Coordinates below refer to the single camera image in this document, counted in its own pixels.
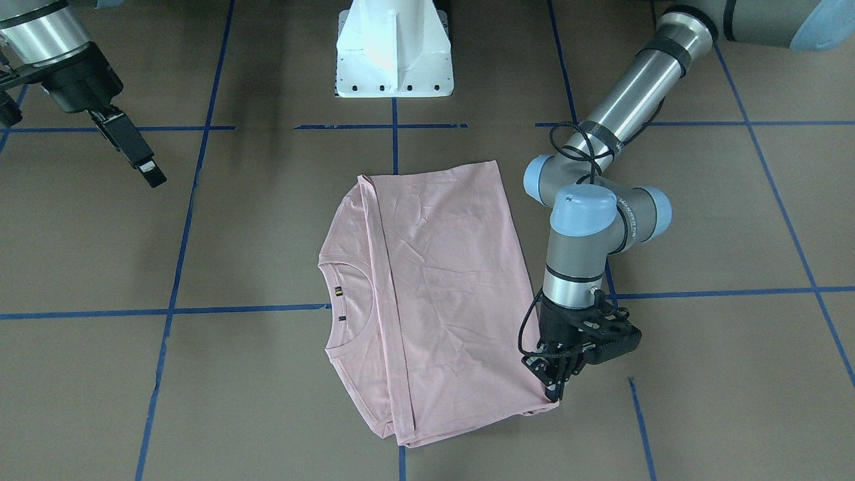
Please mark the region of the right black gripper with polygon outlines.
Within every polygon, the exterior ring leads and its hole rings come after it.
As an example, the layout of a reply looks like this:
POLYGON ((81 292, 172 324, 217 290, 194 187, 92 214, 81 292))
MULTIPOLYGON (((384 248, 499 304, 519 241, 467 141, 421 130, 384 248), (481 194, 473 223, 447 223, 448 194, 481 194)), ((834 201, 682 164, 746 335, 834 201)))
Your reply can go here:
POLYGON ((91 41, 63 67, 47 73, 41 86, 64 112, 89 112, 104 138, 122 153, 150 188, 167 177, 154 161, 154 153, 132 120, 112 100, 124 85, 98 45, 91 41))

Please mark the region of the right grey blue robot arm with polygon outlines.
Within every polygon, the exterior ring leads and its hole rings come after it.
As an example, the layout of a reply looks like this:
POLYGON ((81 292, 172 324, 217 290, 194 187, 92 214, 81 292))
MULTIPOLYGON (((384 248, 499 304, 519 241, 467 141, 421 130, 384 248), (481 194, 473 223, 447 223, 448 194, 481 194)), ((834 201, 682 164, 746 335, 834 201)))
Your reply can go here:
POLYGON ((64 112, 87 112, 103 137, 150 188, 167 182, 153 150, 113 100, 124 84, 67 1, 3 1, 2 45, 22 64, 2 57, 2 128, 23 119, 9 90, 39 84, 64 112))

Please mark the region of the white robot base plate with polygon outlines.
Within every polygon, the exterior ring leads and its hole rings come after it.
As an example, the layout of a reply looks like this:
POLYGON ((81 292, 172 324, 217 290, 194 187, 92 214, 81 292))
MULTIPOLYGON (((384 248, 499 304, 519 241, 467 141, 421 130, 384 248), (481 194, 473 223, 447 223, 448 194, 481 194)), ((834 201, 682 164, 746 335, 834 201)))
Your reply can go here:
POLYGON ((353 1, 338 15, 340 98, 440 98, 455 79, 449 1, 353 1))

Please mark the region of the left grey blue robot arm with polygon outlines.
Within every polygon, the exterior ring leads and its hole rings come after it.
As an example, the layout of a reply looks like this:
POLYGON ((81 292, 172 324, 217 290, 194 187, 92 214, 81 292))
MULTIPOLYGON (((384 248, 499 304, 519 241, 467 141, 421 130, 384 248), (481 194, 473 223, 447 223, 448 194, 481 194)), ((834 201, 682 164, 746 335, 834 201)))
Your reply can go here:
POLYGON ((570 172, 665 180, 675 237, 644 268, 692 297, 718 261, 737 295, 815 298, 849 379, 853 351, 825 296, 853 295, 853 2, 675 1, 564 151, 526 171, 547 200, 570 172))

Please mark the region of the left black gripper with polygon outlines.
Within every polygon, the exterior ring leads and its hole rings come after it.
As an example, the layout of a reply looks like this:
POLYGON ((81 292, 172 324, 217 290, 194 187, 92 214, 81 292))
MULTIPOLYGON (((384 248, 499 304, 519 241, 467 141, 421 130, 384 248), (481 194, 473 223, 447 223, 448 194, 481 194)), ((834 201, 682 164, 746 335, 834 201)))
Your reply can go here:
POLYGON ((564 388, 572 375, 578 375, 587 361, 605 361, 605 350, 599 339, 592 336, 592 327, 582 323, 598 323, 605 308, 605 296, 596 295, 594 303, 584 309, 569 309, 546 296, 538 298, 537 350, 523 352, 522 363, 544 386, 544 395, 552 403, 564 396, 564 388))

